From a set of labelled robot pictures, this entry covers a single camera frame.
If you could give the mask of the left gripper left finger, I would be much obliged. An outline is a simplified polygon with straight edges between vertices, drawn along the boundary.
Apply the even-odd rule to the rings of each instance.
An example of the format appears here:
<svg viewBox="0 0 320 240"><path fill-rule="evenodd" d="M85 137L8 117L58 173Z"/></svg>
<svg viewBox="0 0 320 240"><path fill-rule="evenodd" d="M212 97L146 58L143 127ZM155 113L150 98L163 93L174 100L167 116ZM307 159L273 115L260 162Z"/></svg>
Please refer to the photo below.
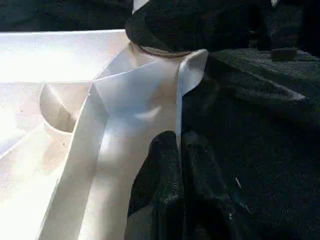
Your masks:
<svg viewBox="0 0 320 240"><path fill-rule="evenodd" d="M126 240L182 240L185 197L176 134L164 131L150 143L131 187Z"/></svg>

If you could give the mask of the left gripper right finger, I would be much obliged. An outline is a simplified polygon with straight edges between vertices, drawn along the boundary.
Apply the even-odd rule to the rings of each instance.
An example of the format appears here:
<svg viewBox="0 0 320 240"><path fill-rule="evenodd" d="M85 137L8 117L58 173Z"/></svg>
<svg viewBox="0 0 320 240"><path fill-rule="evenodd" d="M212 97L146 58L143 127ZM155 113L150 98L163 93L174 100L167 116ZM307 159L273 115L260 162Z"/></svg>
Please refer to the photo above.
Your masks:
<svg viewBox="0 0 320 240"><path fill-rule="evenodd" d="M227 186L205 137L181 137L187 223L195 240L251 240L248 207Z"/></svg>

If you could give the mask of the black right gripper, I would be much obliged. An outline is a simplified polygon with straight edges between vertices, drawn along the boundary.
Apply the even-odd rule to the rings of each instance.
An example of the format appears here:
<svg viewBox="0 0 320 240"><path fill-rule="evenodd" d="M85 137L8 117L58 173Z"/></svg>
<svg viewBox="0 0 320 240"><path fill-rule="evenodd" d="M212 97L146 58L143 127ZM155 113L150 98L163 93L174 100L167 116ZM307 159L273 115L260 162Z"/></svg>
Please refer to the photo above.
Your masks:
<svg viewBox="0 0 320 240"><path fill-rule="evenodd" d="M274 62L293 61L298 51L320 57L318 0L261 0Z"/></svg>

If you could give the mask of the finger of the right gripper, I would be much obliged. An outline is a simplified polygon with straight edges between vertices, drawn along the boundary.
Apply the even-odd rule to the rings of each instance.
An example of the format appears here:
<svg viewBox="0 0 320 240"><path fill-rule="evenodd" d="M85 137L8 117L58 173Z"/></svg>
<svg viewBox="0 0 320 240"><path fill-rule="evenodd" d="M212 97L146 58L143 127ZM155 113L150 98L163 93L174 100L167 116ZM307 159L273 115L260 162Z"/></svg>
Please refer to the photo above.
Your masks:
<svg viewBox="0 0 320 240"><path fill-rule="evenodd" d="M132 43L165 53L266 48L257 0L150 0L125 24Z"/></svg>

